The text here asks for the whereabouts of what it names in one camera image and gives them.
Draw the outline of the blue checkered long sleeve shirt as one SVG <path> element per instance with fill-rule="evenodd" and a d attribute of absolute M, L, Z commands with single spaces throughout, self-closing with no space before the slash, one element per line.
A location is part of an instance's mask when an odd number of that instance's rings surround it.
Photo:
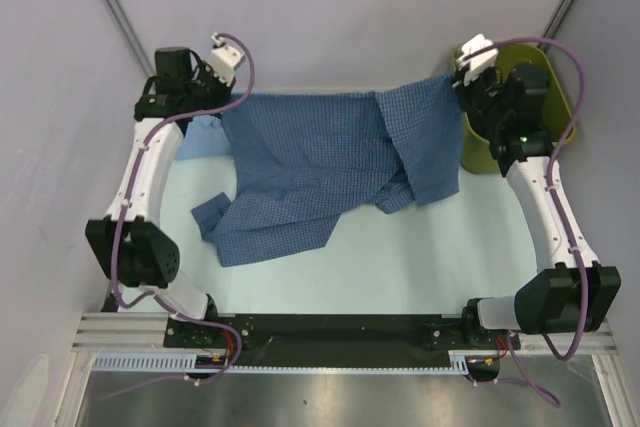
<path fill-rule="evenodd" d="M 224 267 L 324 247 L 340 217 L 458 192 L 462 112 L 448 75 L 382 92 L 254 94 L 224 113 L 233 196 L 195 207 Z"/>

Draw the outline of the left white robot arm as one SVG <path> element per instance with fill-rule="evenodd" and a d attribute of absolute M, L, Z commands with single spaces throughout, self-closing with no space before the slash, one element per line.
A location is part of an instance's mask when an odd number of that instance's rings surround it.
<path fill-rule="evenodd" d="M 120 186 L 106 214 L 85 227 L 117 305 L 130 309 L 153 297 L 172 315 L 190 317 L 185 332 L 202 347 L 219 339 L 221 323 L 211 297 L 181 273 L 179 248 L 159 226 L 160 207 L 188 124 L 230 101 L 244 59 L 225 41 L 215 42 L 207 60 L 186 47 L 156 50 L 155 73 L 134 106 L 134 141 Z"/>

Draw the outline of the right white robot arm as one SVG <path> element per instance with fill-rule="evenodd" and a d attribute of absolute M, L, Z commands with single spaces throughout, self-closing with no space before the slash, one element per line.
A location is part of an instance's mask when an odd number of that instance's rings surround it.
<path fill-rule="evenodd" d="M 542 108 L 548 71 L 516 65 L 505 80 L 494 67 L 478 75 L 455 72 L 462 110 L 489 142 L 500 174 L 516 194 L 534 245 L 537 274 L 515 294 L 469 301 L 474 315 L 461 323 L 463 340 L 484 348 L 498 331 L 549 337 L 599 329 L 621 287 L 619 271 L 604 266 L 573 215 L 553 160 Z"/>

